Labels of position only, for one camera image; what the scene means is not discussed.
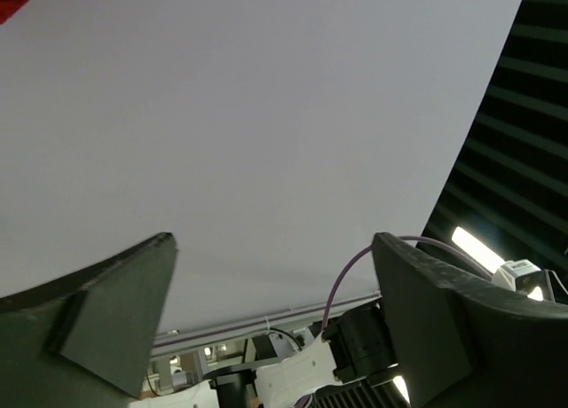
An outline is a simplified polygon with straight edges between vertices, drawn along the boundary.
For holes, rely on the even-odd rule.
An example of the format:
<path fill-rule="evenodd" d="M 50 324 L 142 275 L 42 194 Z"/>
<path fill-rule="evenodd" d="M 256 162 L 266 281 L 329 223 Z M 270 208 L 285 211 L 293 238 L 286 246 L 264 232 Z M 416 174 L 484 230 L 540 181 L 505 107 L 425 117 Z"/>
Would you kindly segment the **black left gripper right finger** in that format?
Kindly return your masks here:
<path fill-rule="evenodd" d="M 567 307 L 500 288 L 380 232 L 372 253 L 413 407 L 565 407 Z"/>

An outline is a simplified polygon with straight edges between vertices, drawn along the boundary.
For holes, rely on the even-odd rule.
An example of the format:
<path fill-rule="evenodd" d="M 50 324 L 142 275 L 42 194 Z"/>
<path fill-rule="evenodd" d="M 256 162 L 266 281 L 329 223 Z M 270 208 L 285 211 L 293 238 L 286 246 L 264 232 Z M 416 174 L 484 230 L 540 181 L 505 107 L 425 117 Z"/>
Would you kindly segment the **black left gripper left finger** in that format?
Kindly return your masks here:
<path fill-rule="evenodd" d="M 1 405 L 125 407 L 139 397 L 178 245 L 161 232 L 1 300 Z"/>

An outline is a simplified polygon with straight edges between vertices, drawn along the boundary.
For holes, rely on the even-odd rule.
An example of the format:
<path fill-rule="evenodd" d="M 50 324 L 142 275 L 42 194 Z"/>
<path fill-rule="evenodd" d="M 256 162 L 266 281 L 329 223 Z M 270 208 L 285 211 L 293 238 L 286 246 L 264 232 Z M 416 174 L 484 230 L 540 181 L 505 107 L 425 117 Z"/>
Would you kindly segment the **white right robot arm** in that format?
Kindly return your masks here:
<path fill-rule="evenodd" d="M 397 407 L 408 407 L 406 384 L 388 350 L 376 339 L 363 342 L 327 329 L 311 344 L 281 361 L 274 359 L 216 369 L 203 381 L 158 402 L 158 407 L 310 407 L 316 394 L 392 388 Z"/>

